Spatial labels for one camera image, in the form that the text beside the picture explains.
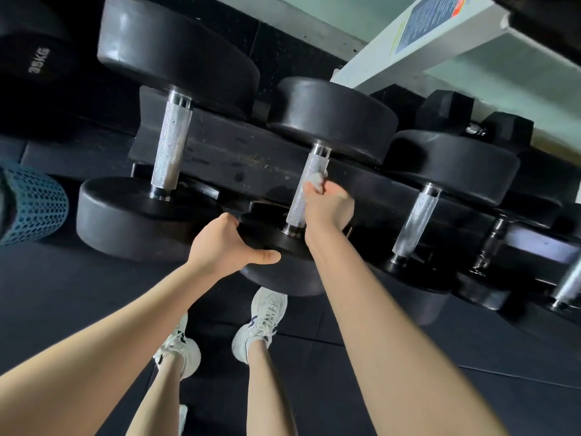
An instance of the blue basket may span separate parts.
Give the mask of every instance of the blue basket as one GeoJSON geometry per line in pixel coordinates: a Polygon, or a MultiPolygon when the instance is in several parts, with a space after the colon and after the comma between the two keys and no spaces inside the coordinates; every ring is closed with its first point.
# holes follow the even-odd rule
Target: blue basket
{"type": "Polygon", "coordinates": [[[0,237],[0,246],[38,240],[62,226],[69,213],[69,199],[57,181],[2,160],[0,175],[13,201],[8,210],[9,226],[0,237]]]}

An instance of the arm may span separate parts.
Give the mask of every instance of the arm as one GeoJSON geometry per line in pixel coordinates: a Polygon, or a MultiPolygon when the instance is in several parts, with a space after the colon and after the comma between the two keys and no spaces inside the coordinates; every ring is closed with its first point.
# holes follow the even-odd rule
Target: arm
{"type": "Polygon", "coordinates": [[[507,435],[461,371],[413,324],[342,234],[353,200],[305,184],[306,242],[378,435],[507,435]]]}
{"type": "Polygon", "coordinates": [[[248,263],[280,260],[246,246],[237,226],[230,214],[213,220],[150,291],[0,377],[0,434],[96,433],[193,302],[248,263]]]}

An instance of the person's left arm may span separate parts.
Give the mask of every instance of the person's left arm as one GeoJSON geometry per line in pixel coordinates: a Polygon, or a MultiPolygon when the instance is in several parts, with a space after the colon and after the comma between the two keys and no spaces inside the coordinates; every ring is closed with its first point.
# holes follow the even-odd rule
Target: person's left arm
{"type": "Polygon", "coordinates": [[[0,434],[93,435],[187,309],[248,263],[280,260],[244,244],[222,214],[189,260],[138,299],[0,377],[0,434]]]}

